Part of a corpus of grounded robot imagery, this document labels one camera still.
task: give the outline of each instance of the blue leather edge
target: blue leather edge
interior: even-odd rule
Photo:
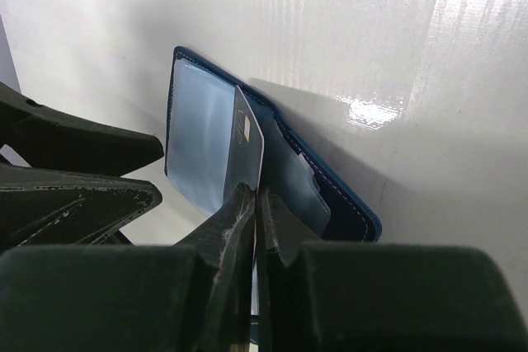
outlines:
[[[260,102],[264,106],[269,107],[275,116],[275,120],[277,124],[279,125],[280,131],[285,135],[287,138],[286,141],[290,140],[289,144],[294,149],[296,153],[301,153],[307,157],[306,160],[312,164],[311,166],[315,165],[317,167],[317,170],[320,171],[323,174],[324,179],[330,180],[330,184],[333,185],[334,188],[336,188],[336,185],[339,187],[340,190],[342,190],[342,193],[346,194],[349,199],[351,199],[355,205],[357,205],[361,211],[365,214],[365,216],[370,220],[371,224],[374,226],[375,229],[375,235],[370,239],[371,242],[376,242],[380,239],[381,233],[382,233],[382,226],[380,219],[378,216],[372,212],[372,210],[363,202],[363,200],[345,183],[341,177],[295,132],[295,130],[288,124],[284,116],[282,115],[281,110],[270,101],[268,98],[263,96],[260,92],[255,90],[254,88],[250,87],[248,84],[243,82],[242,80],[236,78],[232,74],[224,71],[222,68],[214,65],[207,59],[203,58],[202,56],[198,55],[194,51],[186,48],[186,47],[176,47],[174,49],[173,58],[172,58],[172,65],[171,65],[171,81],[169,85],[169,94],[168,94],[168,101],[167,101],[167,136],[165,141],[165,148],[168,147],[168,135],[169,135],[169,126],[171,121],[171,108],[172,108],[172,86],[173,86],[173,79],[174,79],[174,62],[177,59],[187,59],[191,61],[192,63],[195,63],[202,67],[205,70],[208,70],[209,72],[215,74],[216,76],[224,79],[226,82],[229,82],[230,84],[233,84],[234,86],[240,86],[244,94],[250,96],[252,99],[254,99],[257,102]],[[167,174],[167,161],[165,161],[165,175]]]

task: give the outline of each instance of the card slot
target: card slot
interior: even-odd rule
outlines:
[[[217,78],[221,78],[233,86],[240,86],[248,100],[261,104],[273,111],[276,123],[284,139],[295,153],[303,154],[304,159],[314,171],[314,178],[316,180],[314,185],[320,187],[319,194],[332,210],[331,219],[325,229],[323,239],[345,239],[351,241],[377,241],[379,239],[382,228],[378,217],[339,175],[292,129],[276,104],[234,75],[189,49],[176,47],[174,49],[174,59],[186,59],[195,65],[199,65],[200,68],[208,73],[212,73]],[[173,74],[174,71],[172,71],[171,76],[171,91]],[[168,107],[169,109],[172,108],[172,95],[170,94]],[[167,128],[169,128],[170,121],[171,115],[168,112]]]
[[[266,142],[261,187],[267,186],[278,194],[296,218],[321,236],[331,213],[314,184],[314,171],[286,142],[273,111],[249,102]]]
[[[234,86],[186,59],[174,62],[167,177],[210,216],[224,202]]]

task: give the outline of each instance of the white backdrop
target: white backdrop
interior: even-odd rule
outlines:
[[[192,47],[277,99],[382,242],[484,249],[528,317],[528,0],[0,0],[0,14],[25,94],[161,140],[172,48]],[[133,241],[203,221],[161,161],[134,176],[164,203]]]

